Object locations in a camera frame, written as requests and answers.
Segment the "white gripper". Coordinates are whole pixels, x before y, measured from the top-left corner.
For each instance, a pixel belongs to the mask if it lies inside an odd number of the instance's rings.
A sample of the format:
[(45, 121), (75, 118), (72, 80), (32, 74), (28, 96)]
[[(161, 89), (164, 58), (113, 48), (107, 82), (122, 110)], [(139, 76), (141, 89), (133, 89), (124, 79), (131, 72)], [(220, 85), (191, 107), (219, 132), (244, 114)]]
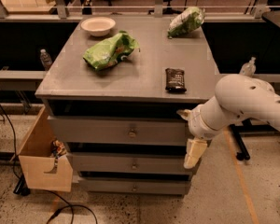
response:
[(189, 124), (190, 133), (199, 139), (189, 139), (187, 141), (187, 153), (184, 159), (184, 168), (193, 168), (200, 157), (207, 149), (207, 142), (218, 135), (218, 131), (211, 129), (202, 118), (202, 105), (196, 106), (191, 111), (189, 109), (179, 109), (176, 113), (183, 119), (187, 120)]

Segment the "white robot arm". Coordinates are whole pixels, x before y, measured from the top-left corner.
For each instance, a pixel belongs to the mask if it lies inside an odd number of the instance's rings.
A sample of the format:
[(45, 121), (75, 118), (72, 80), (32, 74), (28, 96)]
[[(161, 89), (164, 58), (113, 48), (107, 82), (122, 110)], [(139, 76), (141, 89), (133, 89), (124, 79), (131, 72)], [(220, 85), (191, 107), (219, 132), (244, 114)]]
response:
[(245, 119), (258, 119), (280, 132), (280, 95), (266, 81), (231, 74), (215, 86), (215, 94), (206, 103), (177, 114), (189, 126), (193, 138), (187, 141), (186, 169), (193, 168), (213, 139), (225, 127)]

